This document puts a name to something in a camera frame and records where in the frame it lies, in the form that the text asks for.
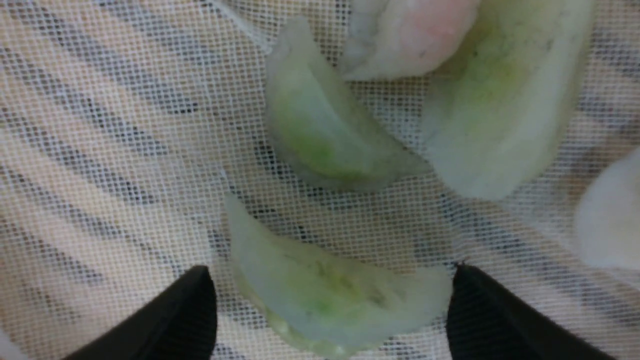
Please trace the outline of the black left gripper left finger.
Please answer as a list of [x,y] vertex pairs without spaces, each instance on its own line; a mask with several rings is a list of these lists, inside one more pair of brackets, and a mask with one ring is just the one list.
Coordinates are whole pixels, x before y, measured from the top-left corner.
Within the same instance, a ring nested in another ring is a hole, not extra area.
[[69,360],[209,360],[217,344],[217,292],[195,265],[137,312]]

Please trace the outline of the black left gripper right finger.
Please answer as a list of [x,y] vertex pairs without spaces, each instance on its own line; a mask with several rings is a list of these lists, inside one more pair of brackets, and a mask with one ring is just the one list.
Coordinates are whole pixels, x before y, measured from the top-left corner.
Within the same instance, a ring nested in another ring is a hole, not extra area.
[[455,265],[446,315],[453,360],[610,360],[535,310],[482,269]]

